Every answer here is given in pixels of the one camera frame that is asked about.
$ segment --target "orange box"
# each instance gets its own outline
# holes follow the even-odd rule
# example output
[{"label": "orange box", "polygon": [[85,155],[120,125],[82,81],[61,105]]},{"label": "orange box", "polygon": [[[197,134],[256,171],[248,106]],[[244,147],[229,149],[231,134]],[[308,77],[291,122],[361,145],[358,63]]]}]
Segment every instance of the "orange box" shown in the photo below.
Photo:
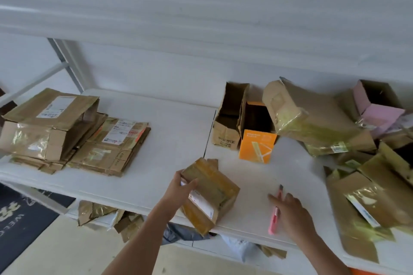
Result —
[{"label": "orange box", "polygon": [[258,163],[269,163],[277,139],[267,107],[262,102],[248,101],[245,120],[241,124],[239,158]]}]

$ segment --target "floor mat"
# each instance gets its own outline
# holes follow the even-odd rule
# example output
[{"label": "floor mat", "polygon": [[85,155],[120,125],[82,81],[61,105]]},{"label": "floor mat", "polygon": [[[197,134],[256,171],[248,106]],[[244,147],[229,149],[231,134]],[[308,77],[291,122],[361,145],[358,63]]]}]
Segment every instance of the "floor mat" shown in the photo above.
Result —
[{"label": "floor mat", "polygon": [[[75,199],[40,190],[68,207]],[[0,184],[0,273],[2,273],[59,215]]]}]

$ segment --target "plastic bag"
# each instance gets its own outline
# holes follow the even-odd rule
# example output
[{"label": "plastic bag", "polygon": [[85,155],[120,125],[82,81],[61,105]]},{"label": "plastic bag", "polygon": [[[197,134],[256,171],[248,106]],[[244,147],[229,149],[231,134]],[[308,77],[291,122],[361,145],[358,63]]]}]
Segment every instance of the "plastic bag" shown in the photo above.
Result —
[{"label": "plastic bag", "polygon": [[255,246],[255,244],[246,240],[240,240],[223,235],[221,235],[221,237],[242,262],[245,262],[246,255]]}]

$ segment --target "right hand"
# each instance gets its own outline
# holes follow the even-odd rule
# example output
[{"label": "right hand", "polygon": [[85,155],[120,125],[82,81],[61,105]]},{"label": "right hand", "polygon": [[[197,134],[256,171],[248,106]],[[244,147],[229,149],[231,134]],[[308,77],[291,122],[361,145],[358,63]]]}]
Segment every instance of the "right hand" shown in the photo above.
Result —
[{"label": "right hand", "polygon": [[268,199],[279,208],[282,225],[293,241],[299,244],[317,238],[313,219],[303,208],[300,200],[289,193],[284,200],[280,200],[272,194],[268,194]]}]

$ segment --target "left hand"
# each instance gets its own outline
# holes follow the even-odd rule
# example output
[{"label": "left hand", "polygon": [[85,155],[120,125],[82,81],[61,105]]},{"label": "left hand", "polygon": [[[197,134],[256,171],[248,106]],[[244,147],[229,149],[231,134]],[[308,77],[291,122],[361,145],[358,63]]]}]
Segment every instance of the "left hand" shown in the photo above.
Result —
[{"label": "left hand", "polygon": [[184,202],[188,199],[189,193],[198,185],[198,179],[194,179],[187,185],[181,186],[182,171],[183,170],[175,172],[165,194],[159,201],[159,205],[168,215],[168,221],[175,216],[178,209],[183,206]]}]

